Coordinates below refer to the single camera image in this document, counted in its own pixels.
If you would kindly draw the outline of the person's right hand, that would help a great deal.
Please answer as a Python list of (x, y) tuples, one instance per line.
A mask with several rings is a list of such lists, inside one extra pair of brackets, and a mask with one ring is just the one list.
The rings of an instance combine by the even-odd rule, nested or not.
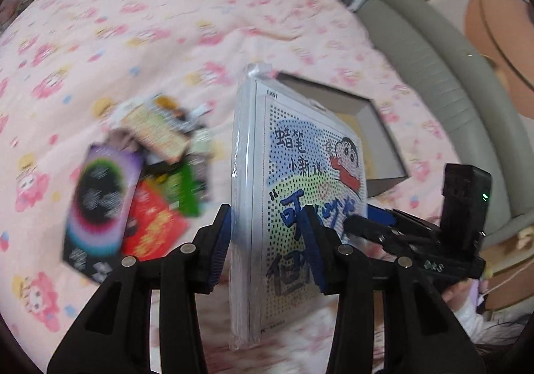
[(442, 298), (447, 306), (457, 312), (478, 294), (478, 280), (466, 279), (446, 288), (442, 292)]

